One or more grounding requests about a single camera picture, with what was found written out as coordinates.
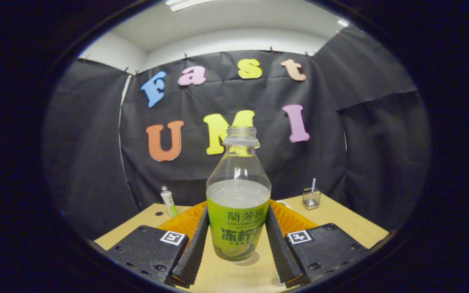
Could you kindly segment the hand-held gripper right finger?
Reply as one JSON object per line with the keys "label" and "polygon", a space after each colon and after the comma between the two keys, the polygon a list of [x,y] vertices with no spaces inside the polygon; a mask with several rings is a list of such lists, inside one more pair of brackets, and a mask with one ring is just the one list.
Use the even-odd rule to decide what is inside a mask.
{"label": "hand-held gripper right finger", "polygon": [[279,280],[288,288],[328,280],[370,254],[336,224],[317,225],[274,200],[265,226]]}

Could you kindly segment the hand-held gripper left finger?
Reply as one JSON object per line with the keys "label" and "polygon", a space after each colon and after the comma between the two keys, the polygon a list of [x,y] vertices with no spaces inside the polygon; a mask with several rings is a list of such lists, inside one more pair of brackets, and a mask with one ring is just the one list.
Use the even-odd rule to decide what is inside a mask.
{"label": "hand-held gripper left finger", "polygon": [[138,275],[189,288],[198,275],[208,226],[207,202],[201,202],[158,227],[138,226],[105,254]]}

